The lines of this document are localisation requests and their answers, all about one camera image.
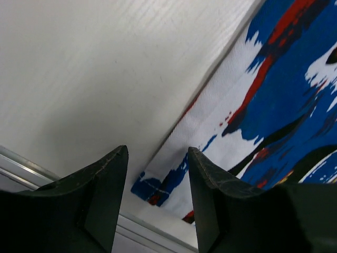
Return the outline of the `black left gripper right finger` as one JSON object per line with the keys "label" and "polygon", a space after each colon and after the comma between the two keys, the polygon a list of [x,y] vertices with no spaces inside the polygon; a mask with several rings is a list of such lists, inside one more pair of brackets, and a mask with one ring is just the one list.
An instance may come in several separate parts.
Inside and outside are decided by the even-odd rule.
{"label": "black left gripper right finger", "polygon": [[263,190],[187,154],[199,252],[336,252],[336,185]]}

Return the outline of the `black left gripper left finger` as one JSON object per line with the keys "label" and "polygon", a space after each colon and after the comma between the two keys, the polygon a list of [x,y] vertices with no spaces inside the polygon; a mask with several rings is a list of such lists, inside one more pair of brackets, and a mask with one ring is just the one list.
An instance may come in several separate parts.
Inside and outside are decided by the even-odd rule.
{"label": "black left gripper left finger", "polygon": [[2,190],[1,252],[111,252],[127,165],[121,145],[35,190]]}

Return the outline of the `blue white red patterned trousers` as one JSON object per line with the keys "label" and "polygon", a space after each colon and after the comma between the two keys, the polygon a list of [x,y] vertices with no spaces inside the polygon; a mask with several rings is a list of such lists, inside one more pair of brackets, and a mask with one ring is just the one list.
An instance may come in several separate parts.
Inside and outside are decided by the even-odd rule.
{"label": "blue white red patterned trousers", "polygon": [[266,1],[131,191],[194,223],[189,147],[267,190],[336,183],[336,1]]}

